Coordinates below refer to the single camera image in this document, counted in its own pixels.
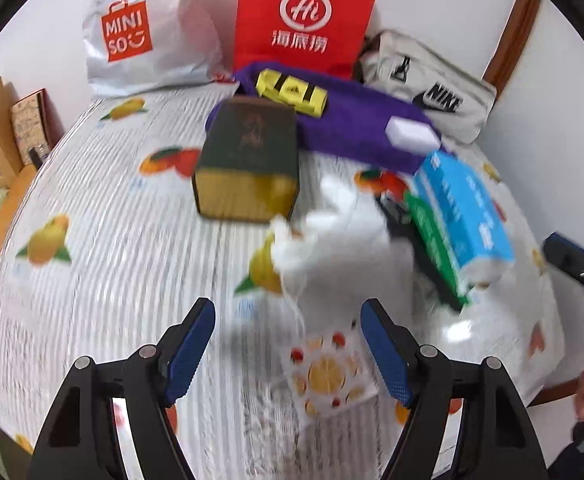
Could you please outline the black snack packet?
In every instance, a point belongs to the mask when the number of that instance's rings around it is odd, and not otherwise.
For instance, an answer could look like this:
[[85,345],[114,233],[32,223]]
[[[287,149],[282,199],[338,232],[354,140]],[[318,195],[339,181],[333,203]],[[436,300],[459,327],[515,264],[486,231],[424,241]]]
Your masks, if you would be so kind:
[[392,238],[406,238],[414,242],[420,233],[411,219],[410,212],[403,204],[396,203],[388,195],[381,195],[376,198],[377,205],[384,215],[388,234]]

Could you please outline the white glove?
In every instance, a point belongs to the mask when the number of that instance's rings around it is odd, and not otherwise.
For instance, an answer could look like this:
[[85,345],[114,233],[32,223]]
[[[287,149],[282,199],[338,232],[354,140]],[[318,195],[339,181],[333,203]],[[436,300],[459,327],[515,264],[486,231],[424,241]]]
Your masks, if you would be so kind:
[[327,207],[309,211],[298,236],[289,223],[271,222],[270,253],[283,295],[306,318],[350,318],[370,298],[388,312],[411,315],[411,244],[390,235],[373,196],[333,176],[321,179],[320,192]]

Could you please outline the white Miniso plastic bag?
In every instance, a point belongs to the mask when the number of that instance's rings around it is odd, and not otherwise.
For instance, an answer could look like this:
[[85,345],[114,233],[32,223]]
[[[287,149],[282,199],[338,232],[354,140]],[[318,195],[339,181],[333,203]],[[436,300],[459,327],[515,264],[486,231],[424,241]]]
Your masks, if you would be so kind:
[[83,40],[88,84],[102,98],[227,75],[217,30],[200,0],[87,0]]

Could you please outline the dark green tea tin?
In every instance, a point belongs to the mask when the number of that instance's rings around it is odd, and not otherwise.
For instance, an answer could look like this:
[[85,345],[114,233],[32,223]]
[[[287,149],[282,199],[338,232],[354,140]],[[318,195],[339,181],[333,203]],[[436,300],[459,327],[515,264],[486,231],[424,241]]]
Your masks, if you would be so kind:
[[267,223],[290,218],[300,192],[292,108],[250,96],[222,101],[192,175],[207,219]]

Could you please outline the blue tissue pack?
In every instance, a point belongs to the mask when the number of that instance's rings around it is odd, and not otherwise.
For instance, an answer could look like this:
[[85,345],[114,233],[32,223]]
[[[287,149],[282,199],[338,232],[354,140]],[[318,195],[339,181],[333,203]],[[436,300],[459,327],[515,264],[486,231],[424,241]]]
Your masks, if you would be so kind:
[[417,170],[414,185],[442,234],[458,292],[492,284],[513,266],[504,222],[473,168],[451,154],[434,152]]

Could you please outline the red Haidilao paper bag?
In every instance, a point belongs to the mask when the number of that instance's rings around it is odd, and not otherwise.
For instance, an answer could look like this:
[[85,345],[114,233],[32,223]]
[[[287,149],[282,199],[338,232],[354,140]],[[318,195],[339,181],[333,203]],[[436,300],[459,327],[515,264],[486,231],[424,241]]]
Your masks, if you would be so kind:
[[348,79],[376,0],[238,0],[236,70],[275,61]]

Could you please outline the fruit print wipe packet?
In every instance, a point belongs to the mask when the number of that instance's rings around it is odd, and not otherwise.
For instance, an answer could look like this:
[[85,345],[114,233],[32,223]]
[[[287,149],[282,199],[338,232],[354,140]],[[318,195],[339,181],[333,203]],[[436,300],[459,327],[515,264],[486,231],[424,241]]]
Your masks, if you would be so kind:
[[379,392],[357,330],[327,330],[279,350],[294,408],[306,422],[340,414]]

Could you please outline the brown wooden door frame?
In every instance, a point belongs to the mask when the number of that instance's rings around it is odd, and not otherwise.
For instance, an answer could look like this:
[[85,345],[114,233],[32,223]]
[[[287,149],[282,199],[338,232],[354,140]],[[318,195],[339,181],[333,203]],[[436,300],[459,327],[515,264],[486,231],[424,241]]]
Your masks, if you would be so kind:
[[535,24],[542,0],[514,0],[497,48],[487,65],[483,79],[495,87],[496,96],[507,84],[519,63]]

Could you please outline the grey Nike waist bag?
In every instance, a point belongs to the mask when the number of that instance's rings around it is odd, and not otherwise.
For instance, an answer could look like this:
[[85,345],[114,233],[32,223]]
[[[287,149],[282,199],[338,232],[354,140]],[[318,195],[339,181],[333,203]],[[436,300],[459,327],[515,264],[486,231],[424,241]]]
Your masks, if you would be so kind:
[[419,107],[441,134],[459,143],[476,140],[496,100],[494,86],[396,30],[369,40],[358,63],[366,86]]

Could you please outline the purple towel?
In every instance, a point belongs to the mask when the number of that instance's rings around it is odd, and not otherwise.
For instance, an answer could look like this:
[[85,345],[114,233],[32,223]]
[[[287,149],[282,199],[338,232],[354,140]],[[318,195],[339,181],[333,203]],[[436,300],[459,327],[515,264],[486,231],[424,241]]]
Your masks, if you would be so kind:
[[386,125],[393,117],[432,127],[432,122],[420,107],[354,80],[274,61],[254,62],[237,70],[234,73],[239,84],[236,95],[256,96],[257,77],[266,68],[316,84],[328,93],[321,117],[296,116],[296,137],[301,150],[357,160],[402,174],[414,174],[421,166],[422,155],[396,148],[385,133]]

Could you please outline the yellow Adidas pouch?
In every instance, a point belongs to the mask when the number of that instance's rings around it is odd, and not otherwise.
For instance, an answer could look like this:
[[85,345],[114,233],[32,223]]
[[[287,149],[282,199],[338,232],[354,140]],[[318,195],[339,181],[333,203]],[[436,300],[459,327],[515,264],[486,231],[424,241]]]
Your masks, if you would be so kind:
[[328,101],[328,92],[288,74],[266,68],[257,77],[257,95],[269,101],[293,107],[298,113],[321,118]]

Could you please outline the green sachet packet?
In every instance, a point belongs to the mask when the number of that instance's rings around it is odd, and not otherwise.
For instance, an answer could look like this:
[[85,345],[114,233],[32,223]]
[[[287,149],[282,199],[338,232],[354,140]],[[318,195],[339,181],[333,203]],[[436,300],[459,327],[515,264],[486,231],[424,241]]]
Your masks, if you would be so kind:
[[404,201],[417,232],[419,245],[414,248],[414,256],[418,267],[434,285],[441,303],[460,313],[469,299],[460,286],[434,212],[425,200],[411,192],[405,193]]

